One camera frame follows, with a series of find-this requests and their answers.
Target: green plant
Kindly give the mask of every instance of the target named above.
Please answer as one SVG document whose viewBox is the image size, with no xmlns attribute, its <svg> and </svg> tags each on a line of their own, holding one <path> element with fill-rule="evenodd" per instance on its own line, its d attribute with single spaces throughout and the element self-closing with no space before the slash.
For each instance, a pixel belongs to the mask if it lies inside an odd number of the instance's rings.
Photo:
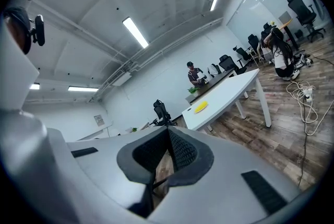
<svg viewBox="0 0 334 224">
<path fill-rule="evenodd" d="M 197 89 L 199 89 L 199 88 L 191 87 L 191 88 L 188 88 L 188 91 L 189 91 L 191 94 L 194 94 L 194 93 L 196 92 Z"/>
</svg>

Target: white cable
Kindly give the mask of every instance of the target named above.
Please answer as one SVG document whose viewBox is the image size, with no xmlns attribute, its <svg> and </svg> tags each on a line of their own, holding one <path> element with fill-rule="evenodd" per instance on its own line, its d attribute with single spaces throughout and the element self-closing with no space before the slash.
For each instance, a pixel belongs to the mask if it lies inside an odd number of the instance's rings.
<svg viewBox="0 0 334 224">
<path fill-rule="evenodd" d="M 266 73 L 259 73 L 261 75 L 271 75 L 271 76 L 278 76 L 278 75 L 274 75 L 274 74 L 266 74 Z M 292 84 L 296 84 L 297 85 L 297 89 L 293 90 L 292 92 L 289 92 L 288 91 L 288 88 L 292 85 Z M 331 102 L 330 106 L 328 107 L 327 111 L 325 112 L 323 118 L 321 118 L 320 122 L 318 123 L 317 127 L 315 128 L 315 130 L 313 131 L 313 133 L 309 134 L 307 133 L 307 124 L 310 124 L 310 123 L 314 123 L 315 121 L 318 120 L 318 114 L 317 112 L 313 109 L 312 105 L 313 105 L 313 94 L 311 94 L 312 96 L 312 99 L 311 99 L 311 105 L 308 105 L 308 104 L 305 104 L 303 103 L 301 100 L 304 99 L 304 96 L 305 96 L 305 91 L 309 90 L 309 89 L 316 89 L 315 86 L 311 86 L 309 84 L 309 82 L 307 81 L 302 81 L 302 82 L 294 82 L 294 81 L 291 81 L 291 83 L 287 86 L 287 93 L 289 93 L 291 95 L 292 98 L 294 98 L 295 100 L 297 100 L 298 102 L 298 105 L 301 109 L 301 119 L 303 121 L 303 123 L 305 123 L 305 134 L 307 136 L 312 136 L 315 134 L 315 132 L 317 131 L 319 125 L 321 124 L 321 122 L 324 120 L 326 114 L 328 113 L 329 109 L 332 107 L 333 103 L 334 103 L 334 100 Z M 309 112 L 307 114 L 307 117 L 305 119 L 303 119 L 303 114 L 302 114 L 302 105 L 306 106 L 306 107 L 309 107 Z M 316 118 L 312 121 L 308 121 L 308 117 L 311 113 L 311 111 L 313 111 L 316 115 Z"/>
</svg>

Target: ceiling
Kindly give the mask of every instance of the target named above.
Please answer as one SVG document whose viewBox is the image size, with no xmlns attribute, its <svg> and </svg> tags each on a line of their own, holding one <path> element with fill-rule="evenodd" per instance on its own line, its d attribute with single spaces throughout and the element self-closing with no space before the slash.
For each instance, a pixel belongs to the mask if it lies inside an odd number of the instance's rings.
<svg viewBox="0 0 334 224">
<path fill-rule="evenodd" d="M 45 45 L 34 44 L 27 55 L 40 76 L 40 90 L 31 90 L 26 102 L 82 101 L 92 93 L 69 93 L 68 86 L 100 87 L 117 69 L 157 53 L 154 43 L 173 41 L 182 23 L 207 13 L 212 0 L 13 0 L 23 4 L 33 19 L 42 14 Z M 218 0 L 223 14 L 229 0 Z M 150 43 L 143 49 L 122 24 L 131 17 Z M 215 19 L 211 16 L 208 22 Z"/>
</svg>

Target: black cable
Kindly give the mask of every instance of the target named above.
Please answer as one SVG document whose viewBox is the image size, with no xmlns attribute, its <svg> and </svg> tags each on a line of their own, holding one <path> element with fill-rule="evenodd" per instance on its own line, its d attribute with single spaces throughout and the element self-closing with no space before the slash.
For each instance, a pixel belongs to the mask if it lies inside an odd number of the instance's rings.
<svg viewBox="0 0 334 224">
<path fill-rule="evenodd" d="M 310 54 L 310 55 L 313 56 L 315 59 L 322 60 L 322 61 L 326 61 L 326 62 L 330 63 L 331 65 L 334 65 L 334 64 L 331 63 L 329 60 L 318 58 L 318 57 L 314 56 L 313 54 Z"/>
<path fill-rule="evenodd" d="M 305 131 L 305 142 L 304 142 L 304 157 L 303 157 L 303 160 L 302 160 L 302 175 L 301 175 L 301 178 L 299 180 L 299 183 L 298 183 L 298 187 L 302 181 L 302 177 L 303 177 L 303 172 L 304 172 L 304 161 L 305 161 L 305 158 L 306 158 L 306 141 L 307 141 L 307 132 L 306 132 L 306 119 L 305 119 L 305 96 L 304 96 L 304 99 L 303 99 L 303 107 L 304 107 L 304 131 Z"/>
</svg>

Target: person with long black hair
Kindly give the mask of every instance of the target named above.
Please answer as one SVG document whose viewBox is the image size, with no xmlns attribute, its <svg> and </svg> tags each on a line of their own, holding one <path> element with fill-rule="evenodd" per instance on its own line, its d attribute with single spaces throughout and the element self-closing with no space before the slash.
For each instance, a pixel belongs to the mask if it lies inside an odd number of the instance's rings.
<svg viewBox="0 0 334 224">
<path fill-rule="evenodd" d="M 294 69 L 292 50 L 284 41 L 283 33 L 277 27 L 272 28 L 264 43 L 273 52 L 277 75 L 286 81 L 294 80 L 300 71 Z"/>
<path fill-rule="evenodd" d="M 265 60 L 271 64 L 271 63 L 275 63 L 275 61 L 273 60 L 273 54 L 272 51 L 268 48 L 268 46 L 264 43 L 264 39 L 267 37 L 267 33 L 262 31 L 261 32 L 261 40 L 259 41 L 259 44 L 257 46 L 257 54 L 259 54 L 259 56 L 261 56 L 261 52 L 260 49 L 262 49 L 263 52 L 263 56 L 265 58 Z"/>
</svg>

